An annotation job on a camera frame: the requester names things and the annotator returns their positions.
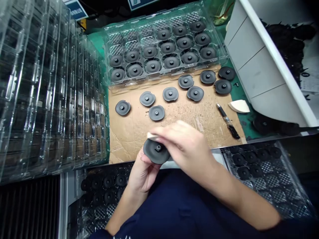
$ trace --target round black component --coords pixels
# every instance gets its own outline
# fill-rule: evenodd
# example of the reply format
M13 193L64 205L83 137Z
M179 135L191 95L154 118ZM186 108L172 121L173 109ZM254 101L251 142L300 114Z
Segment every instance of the round black component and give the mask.
M110 59L111 67L119 67L123 63L123 57L121 55L112 56Z
M151 106L155 102L155 95L150 91L145 91L140 96L140 103L146 107Z
M216 74L214 71L206 70L200 73L200 81L204 84L214 84L216 81Z
M167 102L178 99L178 90L175 87L168 87L163 90L163 98Z
M254 178L259 178L263 176L262 168L259 165L252 165L249 167L250 173Z
M187 97L193 101L200 101L204 97L204 91L198 86L192 86L187 91Z
M204 60L210 60L216 57L216 51L211 47L202 48L199 54Z
M192 44L192 40L189 37L182 37L177 40L177 45L182 50L189 49Z
M148 46L143 49L143 56L146 59L154 58L157 54L157 50L153 46Z
M191 75L183 75L178 78L178 84L183 89L188 89L194 85L194 80Z
M254 163L257 161L256 154L254 152L246 152L244 153L245 159L248 163Z
M170 38L170 31L168 29L162 29L157 32L158 40L168 40Z
M105 188L110 188L114 185L114 179L112 176L106 176L103 178L103 185Z
M187 34L187 28L185 26L177 26L173 28L173 33L175 36L183 37Z
M153 121L160 121L165 117L165 110L163 106L152 106L149 110L149 116Z
M181 56L181 60L184 64L193 64L198 62L198 56L193 52L187 52Z
M238 168L237 172L241 180L247 180L251 177L249 169L247 167Z
M127 69L127 73L130 77L137 77L142 75L143 68L139 64L134 64Z
M197 45L205 46L210 43L211 39L206 33L200 33L197 36L195 36L195 42Z
M115 111L121 115L126 115L131 109L130 103L126 102L125 100L119 101L115 106Z
M111 74L111 81L120 81L125 77L125 71L123 69L114 69Z
M170 154L163 144L150 139L145 141L143 151L155 164L163 164L170 158Z
M128 63L137 62L140 58L140 53L138 51L129 51L126 53L126 61Z
M168 57L164 60L164 68L171 69L179 66L179 60L176 57Z
M104 194L105 203L113 203L115 201L115 194L112 190L107 190Z
M160 47L160 51L165 54L172 54L175 51L175 44L172 42L163 43Z
M205 30L205 28L206 28L205 24L201 21L193 22L190 24L190 29L193 32L201 32Z
M227 95L232 91L232 84L228 80L218 80L215 82L215 90L220 95Z
M236 166L244 166L245 158L241 154L234 154L233 161Z
M223 66L220 68L218 75L221 79L232 81L236 76L236 72L233 68Z
M277 148L277 147L271 147L269 149L269 153L274 158L280 158L281 155L282 155L281 150L279 148Z
M121 186L121 187L124 187L126 186L127 182L126 182L126 176L124 174L119 174L117 177L116 177L116 185L118 186Z

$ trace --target plastic tray compartment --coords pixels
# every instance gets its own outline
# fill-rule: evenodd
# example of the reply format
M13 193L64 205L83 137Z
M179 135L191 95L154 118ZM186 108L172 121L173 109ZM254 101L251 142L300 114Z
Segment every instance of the plastic tray compartment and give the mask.
M190 29L191 24L196 21L201 21L206 26L206 28L199 33ZM186 27L187 34L185 37L190 38L192 42L190 48L184 49L184 47L182 47L181 49L178 47L177 41L182 36L176 36L176 34L173 33L174 27L177 26ZM170 35L168 39L161 40L162 37L158 37L159 31L163 29L168 30L167 34ZM197 44L195 41L196 36L201 33L207 34L210 38L210 41L208 41L204 46L202 46L202 44ZM228 55L223 48L222 41L208 17L202 2L186 4L169 11L160 12L106 27L104 29L104 34L106 65L105 78L106 84L113 93L136 88L145 84L154 84L155 82L150 82L151 80L169 80L169 75L171 74L191 72L194 68L206 68L212 64L222 64L228 59ZM162 44L168 42L175 48L175 50L170 52L170 54L166 54L167 52L162 51L160 48ZM148 46L156 48L157 53L152 59L146 59L143 57L144 49ZM213 48L216 56L210 60L203 59L200 52L204 47ZM130 51L137 51L139 53L135 62L140 65L143 70L139 76L134 76L134 74L129 75L128 73L128 69L132 63L130 63L130 60L127 60L126 54ZM188 64L187 62L182 61L182 55L188 52L193 52L197 56L197 62ZM110 59L114 55L121 55L123 57L122 64L116 68L122 69L125 72L125 77L116 81L111 80L112 72L116 69L110 66ZM165 68L164 60L171 56L178 59L178 64L173 68ZM159 61L159 71L147 73L146 63L149 60Z

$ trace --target black pen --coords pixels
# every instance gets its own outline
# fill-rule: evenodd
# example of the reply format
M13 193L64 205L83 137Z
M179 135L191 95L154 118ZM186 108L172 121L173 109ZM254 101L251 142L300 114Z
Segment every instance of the black pen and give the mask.
M235 139L240 139L237 131L235 130L234 126L232 125L232 123L230 122L229 118L227 117L225 111L223 110L223 108L220 106L220 104L217 103L217 107L218 107L218 110L219 112L221 113L222 117L224 118L230 132L232 133L232 136L235 138Z

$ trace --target cardboard sheet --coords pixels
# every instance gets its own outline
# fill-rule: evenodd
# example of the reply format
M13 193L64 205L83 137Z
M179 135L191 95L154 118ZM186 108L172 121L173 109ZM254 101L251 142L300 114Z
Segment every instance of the cardboard sheet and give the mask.
M218 67L210 68L216 72L217 80ZM109 92L109 115L110 115L110 164L133 161L138 151L147 139L147 132L156 126L166 126L177 120L183 120L202 132L211 148L219 148L245 144L246 139L239 122L237 113L228 106L232 101L231 95L219 96L215 93L214 86L206 86L201 83L199 74L203 70L193 73L194 85L204 90L204 97L200 102L194 102L187 98L187 90L181 89L177 80L166 81L162 84L148 86L143 89L134 89L122 94ZM178 79L181 75L171 77ZM179 97L175 102L166 102L163 98L163 90L166 87L175 87ZM149 116L149 108L140 103L140 95L144 91L151 91L156 100L153 104L161 105L165 109L165 117L160 122L152 121ZM115 112L115 106L120 100L131 104L131 111L124 117ZM217 109L219 103L232 121L237 130L239 140L232 137L224 119Z

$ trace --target stacked plastic trays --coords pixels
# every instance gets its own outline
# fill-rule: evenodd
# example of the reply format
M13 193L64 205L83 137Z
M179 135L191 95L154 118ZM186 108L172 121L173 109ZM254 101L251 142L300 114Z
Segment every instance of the stacked plastic trays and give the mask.
M99 52L61 0L0 5L0 184L106 163Z

